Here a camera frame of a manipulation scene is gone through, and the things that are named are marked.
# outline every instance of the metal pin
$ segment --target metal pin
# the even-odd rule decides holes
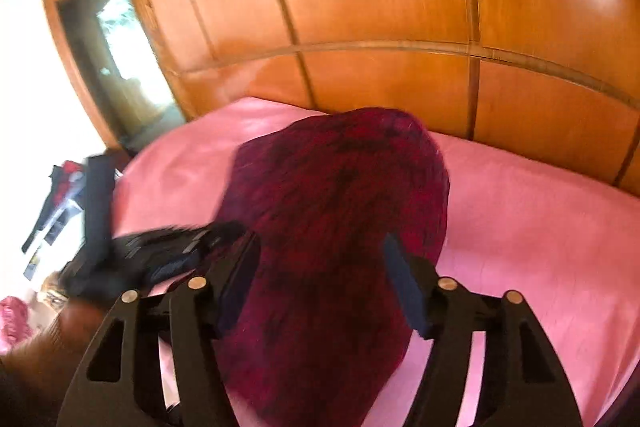
[[[507,300],[511,304],[521,304],[521,302],[524,301],[524,297],[522,296],[522,293],[516,290],[509,290],[507,292]]]
[[[441,277],[438,280],[438,286],[443,290],[453,291],[458,287],[458,282],[451,277]]]
[[[127,290],[122,294],[122,297],[120,297],[120,299],[122,300],[122,302],[129,304],[138,299],[138,292],[136,292],[135,290]]]
[[[189,279],[187,286],[192,290],[199,290],[200,288],[204,288],[207,285],[207,280],[204,277],[194,277]]]

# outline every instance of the pink fabric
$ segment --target pink fabric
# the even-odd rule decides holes
[[[29,308],[21,299],[9,296],[0,301],[0,355],[33,334],[28,318]]]
[[[248,98],[157,140],[118,182],[116,235],[208,222],[236,148],[312,114],[318,113]],[[451,181],[438,272],[481,293],[520,289],[559,353],[585,425],[594,425],[640,359],[640,200],[511,153],[434,137]],[[459,426],[472,423],[482,341],[476,334]],[[429,348],[412,338],[364,425],[402,425]],[[164,369],[171,371],[167,359]],[[166,385],[174,386],[170,379]],[[259,423],[232,399],[242,427]]]

